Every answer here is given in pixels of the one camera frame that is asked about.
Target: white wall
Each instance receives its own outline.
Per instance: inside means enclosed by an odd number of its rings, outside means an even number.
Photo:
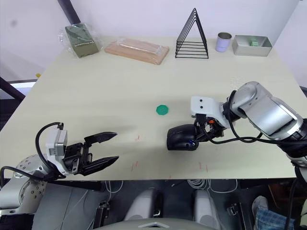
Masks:
[[[264,35],[274,44],[298,0],[71,0],[103,35],[178,36],[195,7],[207,37]],[[56,0],[0,0],[0,75],[34,79],[62,50],[68,25]]]
[[[307,87],[307,0],[300,1],[278,38],[275,49],[297,83]]]

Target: person's leg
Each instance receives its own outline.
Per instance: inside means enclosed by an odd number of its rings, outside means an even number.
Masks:
[[[258,196],[252,205],[255,218],[255,230],[284,230],[286,217],[268,209],[268,201],[263,196]],[[290,230],[294,230],[294,219],[290,220]]]

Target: plastic wrap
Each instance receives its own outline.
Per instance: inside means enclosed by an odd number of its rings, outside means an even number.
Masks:
[[[130,38],[121,38],[109,44],[105,48],[105,52],[160,65],[169,52],[169,47]]]
[[[65,49],[81,58],[99,52],[103,42],[98,33],[88,24],[78,23],[66,26],[58,35]]]

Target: white cup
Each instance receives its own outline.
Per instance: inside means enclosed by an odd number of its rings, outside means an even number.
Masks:
[[[230,44],[231,34],[226,32],[220,32],[217,35],[215,50],[218,52],[225,52]]]

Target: metal rack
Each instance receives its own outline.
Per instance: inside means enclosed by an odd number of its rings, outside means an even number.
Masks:
[[[201,35],[201,41],[186,41],[186,38],[195,22]],[[177,38],[175,58],[209,58],[207,40],[195,8]]]

